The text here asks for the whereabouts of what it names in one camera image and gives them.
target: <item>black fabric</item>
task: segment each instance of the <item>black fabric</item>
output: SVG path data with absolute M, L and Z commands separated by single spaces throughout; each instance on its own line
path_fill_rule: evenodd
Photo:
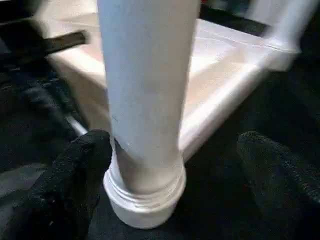
M 111 156 L 105 131 L 74 140 L 23 197 L 2 239 L 84 239 Z
M 239 137 L 237 150 L 273 239 L 319 236 L 319 169 L 254 131 Z
M 199 18 L 254 36 L 261 36 L 269 27 L 266 24 L 235 16 L 223 10 L 212 9 L 204 4 L 201 5 Z

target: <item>white table leg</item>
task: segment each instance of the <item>white table leg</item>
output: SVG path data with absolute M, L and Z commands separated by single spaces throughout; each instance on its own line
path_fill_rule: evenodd
M 126 224 L 153 228 L 172 214 L 186 173 L 178 135 L 199 0 L 99 0 L 112 118 L 104 188 Z

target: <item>black cloth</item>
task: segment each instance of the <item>black cloth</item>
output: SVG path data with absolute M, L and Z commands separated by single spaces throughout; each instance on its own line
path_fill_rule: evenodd
M 254 131 L 240 135 L 237 151 L 273 239 L 319 237 L 320 169 Z

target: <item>white paint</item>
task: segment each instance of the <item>white paint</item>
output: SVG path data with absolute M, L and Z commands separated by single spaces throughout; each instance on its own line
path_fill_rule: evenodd
M 254 0 L 245 18 L 273 26 L 291 0 Z
M 46 0 L 42 1 L 35 17 L 62 20 L 96 12 L 97 0 Z
M 280 13 L 277 23 L 265 35 L 267 45 L 282 52 L 298 53 L 300 51 L 299 39 L 318 2 L 318 0 L 288 2 Z
M 98 2 L 117 140 L 103 183 L 117 216 L 135 228 L 166 221 L 185 187 L 178 135 L 198 6 L 194 0 Z

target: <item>white furniture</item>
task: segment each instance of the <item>white furniture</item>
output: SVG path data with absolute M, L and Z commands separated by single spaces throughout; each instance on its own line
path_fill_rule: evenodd
M 48 36 L 90 32 L 89 45 L 52 58 L 91 126 L 118 140 L 104 186 L 120 219 L 152 228 L 171 215 L 186 181 L 182 157 L 202 145 L 264 73 L 286 70 L 315 4 L 291 1 L 265 37 L 197 20 L 188 80 L 194 0 L 101 0 L 104 61 L 94 10 L 45 20 Z

